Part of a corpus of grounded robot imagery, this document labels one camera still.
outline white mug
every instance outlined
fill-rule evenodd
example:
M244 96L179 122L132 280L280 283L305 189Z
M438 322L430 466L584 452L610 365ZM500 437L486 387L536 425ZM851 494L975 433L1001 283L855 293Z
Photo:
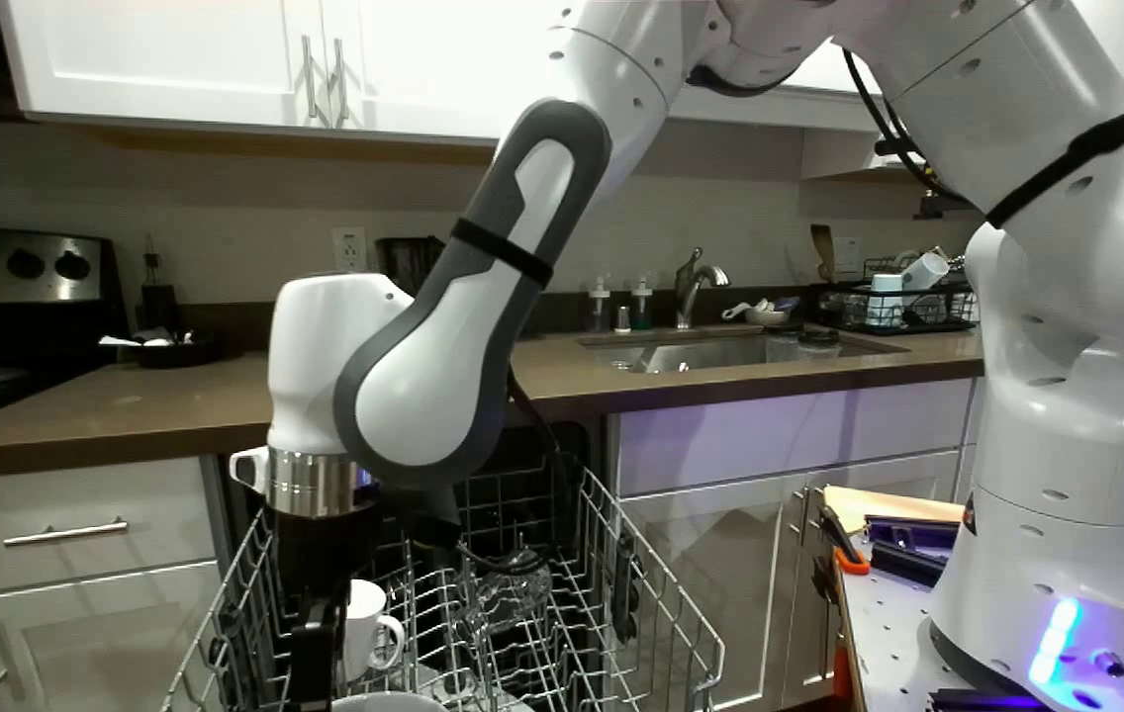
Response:
M359 680L369 668L395 668L402 651L402 624L383 614L388 594L376 582L352 576L346 636L342 636L342 673Z
M931 250L917 262L912 262L901 278L912 293L921 293L934 289L943 278L951 278L951 267L953 267L951 255Z
M333 701L333 712L443 712L443 706L410 692L369 692L369 694Z
M872 328L897 328L901 311L905 311L905 297L897 297L905 289L901 271L873 271L872 278L872 301L867 301L867 322Z

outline cable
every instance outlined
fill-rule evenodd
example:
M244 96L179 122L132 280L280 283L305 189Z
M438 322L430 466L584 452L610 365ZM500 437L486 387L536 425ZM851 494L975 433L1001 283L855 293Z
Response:
M515 369L507 373L507 379L512 379L515 407L517 407L517 412L529 420L529 425L545 437L545 458L561 453L561 444L559 444L553 425L545 421L545 413L540 413L540 407L536 407L536 399L524 391Z
M914 143L901 143L905 130L901 130L901 125L896 130L896 125L883 117L883 110L879 110L873 96L867 89L867 80L864 80L864 71L855 68L855 53L851 53L851 49L844 49L844 61L847 61L847 76L851 76L851 84L855 84L855 96L860 96L864 106L872 110L879 133L896 146L896 158L897 158L926 189L934 189L937 197L947 197L947 202L966 202L962 192L953 192L947 181L931 176L931 175L912 158L905 146L914 146Z
M896 106L888 98L883 98L883 113L888 113L888 125L901 138L897 148L905 146L905 148L921 155L921 146L912 138L901 113L896 113Z

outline dishwasher rack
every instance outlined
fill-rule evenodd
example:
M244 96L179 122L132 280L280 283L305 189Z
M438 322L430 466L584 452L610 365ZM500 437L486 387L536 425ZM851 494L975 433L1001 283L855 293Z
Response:
M402 657L346 692L414 692L446 712L711 706L724 639L592 470L470 473L454 504L470 548L545 548L540 597L500 622L475 614L470 570L430 565L420 543L395 536L395 565L376 582L408 627ZM289 622L277 543L256 512L162 712L284 712Z

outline dish rack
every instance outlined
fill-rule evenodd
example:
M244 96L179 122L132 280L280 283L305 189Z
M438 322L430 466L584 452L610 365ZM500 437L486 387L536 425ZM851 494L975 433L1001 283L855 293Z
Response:
M847 330L966 330L976 322L976 297L962 283L937 283L926 293L873 293L867 283L833 289L838 304L838 328Z
M395 536L373 576L402 622L402 657L346 685L346 694L414 692L446 712L711 706L724 643L592 470L545 462L470 473L454 483L454 511L467 548L541 553L536 597L486 614L470 597L467 558L437 565L422 543ZM289 622L260 511L162 712L284 712Z

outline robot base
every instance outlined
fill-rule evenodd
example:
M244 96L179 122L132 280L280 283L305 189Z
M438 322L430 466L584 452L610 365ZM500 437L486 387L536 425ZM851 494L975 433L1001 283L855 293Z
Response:
M1124 712L1124 342L1024 321L997 262L997 234L971 243L988 379L931 622L1050 706Z

